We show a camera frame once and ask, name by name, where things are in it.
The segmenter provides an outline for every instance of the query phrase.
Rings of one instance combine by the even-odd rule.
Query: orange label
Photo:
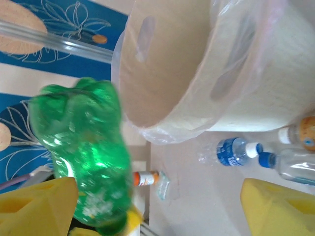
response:
[[[300,124],[300,140],[309,151],[315,151],[315,117],[305,117]]]

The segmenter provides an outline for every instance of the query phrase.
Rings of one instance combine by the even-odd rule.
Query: water bottle label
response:
[[[305,149],[315,151],[315,117],[306,117],[301,121],[300,140]]]
[[[221,141],[217,146],[217,156],[219,161],[225,166],[242,166],[233,153],[233,142],[237,138],[226,139]]]

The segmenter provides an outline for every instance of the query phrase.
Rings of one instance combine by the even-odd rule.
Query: blue bottle cap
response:
[[[265,168],[274,168],[275,164],[276,164],[276,155],[274,153],[270,153],[270,152],[261,152],[259,154],[259,164],[262,167]]]

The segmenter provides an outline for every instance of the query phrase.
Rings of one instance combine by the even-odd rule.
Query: bottle cap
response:
[[[245,149],[249,158],[255,158],[263,152],[263,147],[260,143],[248,143],[246,144]]]
[[[276,155],[270,152],[262,152],[259,154],[258,162],[262,167],[274,168],[276,164]]]
[[[289,127],[282,128],[278,131],[278,137],[281,143],[283,144],[291,144],[291,140],[289,138]]]

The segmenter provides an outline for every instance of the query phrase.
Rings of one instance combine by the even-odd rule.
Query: crumpled plastic bottle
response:
[[[73,88],[49,85],[31,99],[29,111],[35,135],[51,151],[55,176],[76,179],[74,217],[101,235],[121,232],[133,184],[113,85],[93,78],[82,78]]]

